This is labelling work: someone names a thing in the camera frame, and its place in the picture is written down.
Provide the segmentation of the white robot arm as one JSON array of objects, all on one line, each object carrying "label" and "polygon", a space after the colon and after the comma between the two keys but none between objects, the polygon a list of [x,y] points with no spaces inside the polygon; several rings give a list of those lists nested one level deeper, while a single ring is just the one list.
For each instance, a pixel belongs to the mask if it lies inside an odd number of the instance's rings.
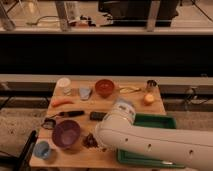
[{"label": "white robot arm", "polygon": [[98,145],[213,171],[213,132],[135,126],[135,119],[133,104],[117,99],[95,126]]}]

